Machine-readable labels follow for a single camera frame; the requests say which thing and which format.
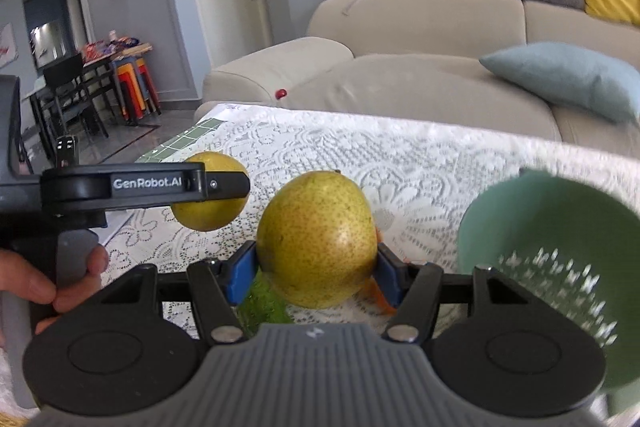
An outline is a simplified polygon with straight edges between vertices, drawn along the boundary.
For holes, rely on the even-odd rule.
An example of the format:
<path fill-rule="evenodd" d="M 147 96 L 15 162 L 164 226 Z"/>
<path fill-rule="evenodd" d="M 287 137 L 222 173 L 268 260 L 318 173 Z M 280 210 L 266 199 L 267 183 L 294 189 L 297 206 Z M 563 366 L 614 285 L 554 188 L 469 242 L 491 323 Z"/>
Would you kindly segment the green cucumber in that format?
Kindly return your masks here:
<path fill-rule="evenodd" d="M 250 290 L 242 303 L 235 308 L 244 332 L 248 337 L 258 333 L 262 324 L 292 324 L 288 303 L 276 293 L 270 280 L 258 271 Z"/>

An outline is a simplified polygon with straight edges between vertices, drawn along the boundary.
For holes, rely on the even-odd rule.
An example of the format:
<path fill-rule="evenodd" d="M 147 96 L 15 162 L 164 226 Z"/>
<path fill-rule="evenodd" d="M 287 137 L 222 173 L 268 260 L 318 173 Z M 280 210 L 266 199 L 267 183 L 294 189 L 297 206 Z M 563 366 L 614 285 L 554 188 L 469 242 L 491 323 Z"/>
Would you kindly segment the green colander bowl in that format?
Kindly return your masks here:
<path fill-rule="evenodd" d="M 596 338 L 608 411 L 639 404 L 639 215 L 618 198 L 532 169 L 488 187 L 460 223 L 458 269 L 490 265 Z"/>

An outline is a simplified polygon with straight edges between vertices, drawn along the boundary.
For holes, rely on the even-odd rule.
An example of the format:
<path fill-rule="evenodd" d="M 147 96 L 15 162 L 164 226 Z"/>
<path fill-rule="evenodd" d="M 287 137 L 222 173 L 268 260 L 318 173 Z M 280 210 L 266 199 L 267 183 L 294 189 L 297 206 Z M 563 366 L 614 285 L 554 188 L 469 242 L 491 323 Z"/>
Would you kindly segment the white lace tablecloth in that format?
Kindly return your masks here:
<path fill-rule="evenodd" d="M 457 269 L 463 213 L 486 188 L 524 168 L 600 188 L 639 205 L 634 159 L 525 136 L 412 120 L 299 112 L 221 104 L 198 122 L 222 124 L 165 161 L 213 150 L 237 159 L 252 182 L 231 225 L 213 232 L 183 228 L 168 208 L 136 210 L 107 243 L 110 283 L 141 263 L 180 272 L 207 257 L 226 259 L 255 235 L 271 197 L 308 171 L 335 169 L 366 195 L 385 243 L 401 259 Z"/>

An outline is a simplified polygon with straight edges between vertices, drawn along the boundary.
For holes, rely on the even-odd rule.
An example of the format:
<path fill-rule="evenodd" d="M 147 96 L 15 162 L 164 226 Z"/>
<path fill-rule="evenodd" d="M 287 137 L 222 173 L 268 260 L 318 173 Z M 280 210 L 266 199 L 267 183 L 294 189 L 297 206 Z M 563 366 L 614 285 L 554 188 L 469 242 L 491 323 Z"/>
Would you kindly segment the stacked colourful stools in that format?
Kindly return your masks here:
<path fill-rule="evenodd" d="M 148 115 L 160 115 L 158 97 L 149 67 L 142 56 L 128 56 L 113 63 L 117 86 L 122 94 L 122 116 L 127 124 L 137 124 Z"/>

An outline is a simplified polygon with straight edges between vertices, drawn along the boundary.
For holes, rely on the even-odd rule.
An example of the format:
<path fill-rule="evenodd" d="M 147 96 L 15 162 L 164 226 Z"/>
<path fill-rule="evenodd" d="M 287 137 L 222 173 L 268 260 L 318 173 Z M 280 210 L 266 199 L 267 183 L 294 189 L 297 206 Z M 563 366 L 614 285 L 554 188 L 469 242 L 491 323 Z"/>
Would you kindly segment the beige sofa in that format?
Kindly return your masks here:
<path fill-rule="evenodd" d="M 639 31 L 522 0 L 326 0 L 306 35 L 214 68 L 201 109 L 250 103 L 458 124 L 627 157 L 638 124 L 557 106 L 491 74 L 484 55 L 562 42 L 639 62 Z M 288 95 L 277 100 L 274 94 Z"/>

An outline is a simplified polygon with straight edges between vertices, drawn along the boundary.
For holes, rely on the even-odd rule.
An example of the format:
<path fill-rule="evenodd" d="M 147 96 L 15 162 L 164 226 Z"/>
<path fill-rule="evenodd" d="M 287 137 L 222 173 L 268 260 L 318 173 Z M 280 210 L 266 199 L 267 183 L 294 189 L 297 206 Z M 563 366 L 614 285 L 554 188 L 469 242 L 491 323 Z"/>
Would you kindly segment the light blue pillow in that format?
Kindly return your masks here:
<path fill-rule="evenodd" d="M 588 109 L 616 124 L 639 121 L 639 71 L 618 58 L 546 41 L 484 55 L 480 64 L 555 105 Z"/>

